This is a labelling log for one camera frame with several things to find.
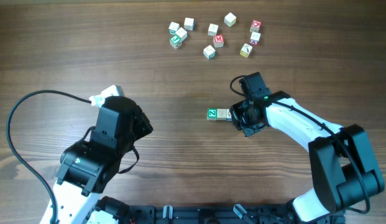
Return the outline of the red U letter block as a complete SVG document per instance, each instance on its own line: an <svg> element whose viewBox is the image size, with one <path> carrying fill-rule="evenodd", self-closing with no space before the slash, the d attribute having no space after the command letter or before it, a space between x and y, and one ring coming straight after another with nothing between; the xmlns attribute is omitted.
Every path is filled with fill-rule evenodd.
<svg viewBox="0 0 386 224"><path fill-rule="evenodd" d="M227 120L227 109L217 109L216 113L217 120Z"/></svg>

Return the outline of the green Z letter block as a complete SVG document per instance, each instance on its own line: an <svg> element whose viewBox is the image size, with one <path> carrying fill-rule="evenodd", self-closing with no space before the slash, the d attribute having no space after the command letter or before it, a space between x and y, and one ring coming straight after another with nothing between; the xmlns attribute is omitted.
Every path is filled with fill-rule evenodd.
<svg viewBox="0 0 386 224"><path fill-rule="evenodd" d="M218 110L216 108L208 108L207 110L207 120L217 120Z"/></svg>

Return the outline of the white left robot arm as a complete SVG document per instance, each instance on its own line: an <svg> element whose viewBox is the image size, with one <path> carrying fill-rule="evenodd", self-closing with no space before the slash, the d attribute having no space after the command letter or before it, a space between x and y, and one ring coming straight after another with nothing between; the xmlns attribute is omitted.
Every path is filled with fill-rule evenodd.
<svg viewBox="0 0 386 224"><path fill-rule="evenodd" d="M53 186L55 202L42 217L49 223L57 208L57 223L85 223L108 182L121 174L121 160L134 143L150 134L153 127L135 101L125 96L109 96L99 109L96 125L86 137L64 150Z"/></svg>

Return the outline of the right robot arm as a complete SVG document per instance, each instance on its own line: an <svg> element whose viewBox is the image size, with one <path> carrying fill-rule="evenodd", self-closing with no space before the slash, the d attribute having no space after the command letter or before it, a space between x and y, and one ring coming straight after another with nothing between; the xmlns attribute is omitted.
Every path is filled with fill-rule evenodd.
<svg viewBox="0 0 386 224"><path fill-rule="evenodd" d="M365 130L330 123L300 106L284 91L272 93L261 74L235 78L243 100L230 108L237 130L249 137L266 127L290 136L309 154L313 188L290 202L287 223L334 223L345 211L366 214L370 197L385 181Z"/></svg>

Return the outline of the blue-sided white block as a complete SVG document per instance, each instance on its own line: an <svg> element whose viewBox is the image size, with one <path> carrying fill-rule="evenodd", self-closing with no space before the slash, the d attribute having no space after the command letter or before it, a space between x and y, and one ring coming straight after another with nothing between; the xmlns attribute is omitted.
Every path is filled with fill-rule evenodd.
<svg viewBox="0 0 386 224"><path fill-rule="evenodd" d="M232 121L232 115L231 115L230 109L227 109L226 112L227 112L226 120L227 121Z"/></svg>

